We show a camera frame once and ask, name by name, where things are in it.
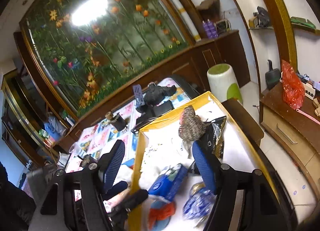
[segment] tile floor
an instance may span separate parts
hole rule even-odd
[[[258,85],[249,82],[240,89],[240,92],[243,99],[243,107],[259,123],[258,109],[253,107],[253,105],[259,105]],[[261,140],[260,148],[286,186],[300,223],[312,213],[316,205],[316,199],[307,180],[293,163],[291,157],[263,128],[262,130],[264,131],[264,138]]]

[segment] red plastic bag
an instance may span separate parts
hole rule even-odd
[[[283,100],[292,109],[302,107],[305,90],[290,64],[282,60]]]

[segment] drawer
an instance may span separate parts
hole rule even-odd
[[[318,154],[315,154],[307,163],[306,169],[316,183],[318,190],[320,190],[320,157]]]
[[[315,155],[316,151],[311,144],[289,123],[266,106],[263,107],[263,122],[286,143],[304,166]]]

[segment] blue wall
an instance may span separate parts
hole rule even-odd
[[[21,175],[27,171],[27,168],[2,139],[0,139],[0,161],[7,170],[9,181],[18,187]]]

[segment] gray woven object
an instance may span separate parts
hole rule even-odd
[[[188,106],[181,114],[178,134],[184,141],[196,141],[203,136],[206,131],[206,124],[196,115],[193,106]]]

